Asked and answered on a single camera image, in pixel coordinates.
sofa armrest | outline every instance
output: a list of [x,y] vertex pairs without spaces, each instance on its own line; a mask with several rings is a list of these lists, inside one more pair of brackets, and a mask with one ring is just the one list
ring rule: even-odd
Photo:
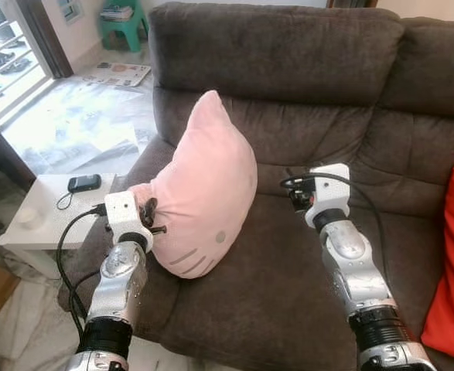
[[[171,161],[174,151],[174,147],[162,139],[153,138],[128,175],[118,179],[111,191],[124,191],[129,186],[153,179]],[[107,222],[106,217],[96,220],[82,247],[65,263],[70,281],[76,282],[85,274],[100,268],[112,247],[111,233],[104,228]],[[162,268],[153,254],[146,257],[148,282],[144,288],[141,315],[134,335],[158,341],[161,328],[168,320],[175,304],[179,292],[179,279]],[[90,305],[98,282],[99,276],[95,276],[79,287],[78,293],[86,308]],[[68,290],[65,285],[59,291],[58,302],[65,311],[69,310]]]

smartphone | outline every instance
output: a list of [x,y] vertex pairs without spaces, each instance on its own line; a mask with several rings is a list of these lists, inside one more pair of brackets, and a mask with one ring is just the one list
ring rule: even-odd
[[101,176],[99,174],[76,176],[69,180],[68,191],[70,193],[91,191],[101,187]]

brown sofa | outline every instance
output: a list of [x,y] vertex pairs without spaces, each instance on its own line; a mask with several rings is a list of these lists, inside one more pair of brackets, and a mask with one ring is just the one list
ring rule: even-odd
[[[333,162],[350,166],[381,212],[391,290],[420,336],[442,274],[442,209],[454,164],[454,22],[380,9],[169,3],[149,15],[159,135],[114,190],[172,158],[198,96],[217,89],[258,160],[258,194],[227,256],[186,281],[149,255],[137,336],[246,370],[353,371],[356,346],[317,234],[278,185]],[[381,247],[354,194],[351,219]],[[73,280],[111,246],[96,222]],[[80,290],[89,303],[97,279]],[[67,308],[67,292],[60,304]],[[441,371],[454,359],[428,349]]]

pink pillow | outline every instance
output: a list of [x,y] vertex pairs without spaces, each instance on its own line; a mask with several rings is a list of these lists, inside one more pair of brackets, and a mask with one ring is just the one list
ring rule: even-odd
[[258,184],[256,159],[230,122],[214,90],[205,93],[189,117],[172,161],[150,183],[130,190],[139,205],[155,197],[153,253],[177,276],[210,272],[241,231]]

white side table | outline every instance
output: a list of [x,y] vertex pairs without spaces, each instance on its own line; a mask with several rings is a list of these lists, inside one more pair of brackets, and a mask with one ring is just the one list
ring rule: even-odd
[[[94,205],[104,202],[115,174],[101,174],[101,187],[74,193],[66,210],[58,210],[56,201],[67,193],[69,179],[77,175],[40,175],[14,216],[9,228],[0,236],[0,246],[10,250],[39,272],[51,279],[60,278],[56,263],[43,250],[56,250],[67,224]],[[26,213],[35,214],[33,223],[23,223]],[[78,249],[93,226],[96,216],[85,216],[67,234],[64,249]]]

